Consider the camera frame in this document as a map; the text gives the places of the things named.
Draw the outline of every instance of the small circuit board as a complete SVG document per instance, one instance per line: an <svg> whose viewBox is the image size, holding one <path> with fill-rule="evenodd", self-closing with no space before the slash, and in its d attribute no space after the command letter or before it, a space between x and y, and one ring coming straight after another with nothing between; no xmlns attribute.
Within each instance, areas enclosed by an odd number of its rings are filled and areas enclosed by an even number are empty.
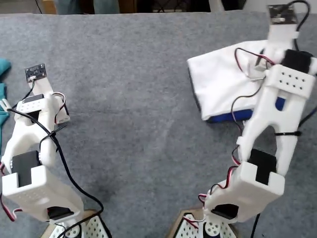
<svg viewBox="0 0 317 238"><path fill-rule="evenodd" d="M39 64L25 69L26 82L32 83L35 80L46 78L45 64Z"/></svg>
<svg viewBox="0 0 317 238"><path fill-rule="evenodd" d="M297 24L297 17L293 5L268 5L271 24Z"/></svg>

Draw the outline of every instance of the person's leg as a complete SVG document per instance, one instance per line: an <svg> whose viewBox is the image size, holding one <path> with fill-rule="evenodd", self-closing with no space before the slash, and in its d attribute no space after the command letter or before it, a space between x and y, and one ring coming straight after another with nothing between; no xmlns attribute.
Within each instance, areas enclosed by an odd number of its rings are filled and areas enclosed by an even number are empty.
<svg viewBox="0 0 317 238"><path fill-rule="evenodd" d="M94 0L95 14L120 13L118 0Z"/></svg>
<svg viewBox="0 0 317 238"><path fill-rule="evenodd" d="M82 14L78 0L54 0L57 14Z"/></svg>

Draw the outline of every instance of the cable tie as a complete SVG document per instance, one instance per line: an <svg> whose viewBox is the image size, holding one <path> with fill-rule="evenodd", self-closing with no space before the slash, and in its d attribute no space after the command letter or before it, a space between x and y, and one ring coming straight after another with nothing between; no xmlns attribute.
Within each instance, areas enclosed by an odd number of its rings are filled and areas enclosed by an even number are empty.
<svg viewBox="0 0 317 238"><path fill-rule="evenodd" d="M276 136L281 136L281 135L294 135L294 136L301 136L302 132L301 131L295 131L295 132L280 132L280 133L275 133Z"/></svg>

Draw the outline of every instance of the teal cloth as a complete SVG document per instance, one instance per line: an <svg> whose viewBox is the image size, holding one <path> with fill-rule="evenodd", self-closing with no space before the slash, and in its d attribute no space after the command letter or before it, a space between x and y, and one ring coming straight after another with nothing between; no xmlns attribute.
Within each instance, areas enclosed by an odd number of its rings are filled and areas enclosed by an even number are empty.
<svg viewBox="0 0 317 238"><path fill-rule="evenodd" d="M0 79L1 75L11 67L11 63L6 59L0 59ZM6 98L5 95L5 84L0 83L0 100ZM2 145L2 125L8 119L9 113L5 112L2 107L0 107L0 153L1 153L1 145Z"/></svg>

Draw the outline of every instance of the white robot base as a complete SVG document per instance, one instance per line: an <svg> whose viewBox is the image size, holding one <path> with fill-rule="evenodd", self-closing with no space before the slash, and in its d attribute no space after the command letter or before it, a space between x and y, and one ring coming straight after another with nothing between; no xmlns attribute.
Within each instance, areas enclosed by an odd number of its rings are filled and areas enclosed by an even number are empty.
<svg viewBox="0 0 317 238"><path fill-rule="evenodd" d="M85 211L85 216L88 217L94 212ZM41 238L57 238L64 230L64 224L50 225ZM65 238L109 238L103 223L101 222L98 216L93 217L87 223L82 224L81 226L81 234L78 231L79 227L75 227L71 229L69 232L65 234Z"/></svg>
<svg viewBox="0 0 317 238"><path fill-rule="evenodd" d="M238 238L233 226L218 219L193 224L184 219L199 220L202 215L202 209L181 212L166 238Z"/></svg>

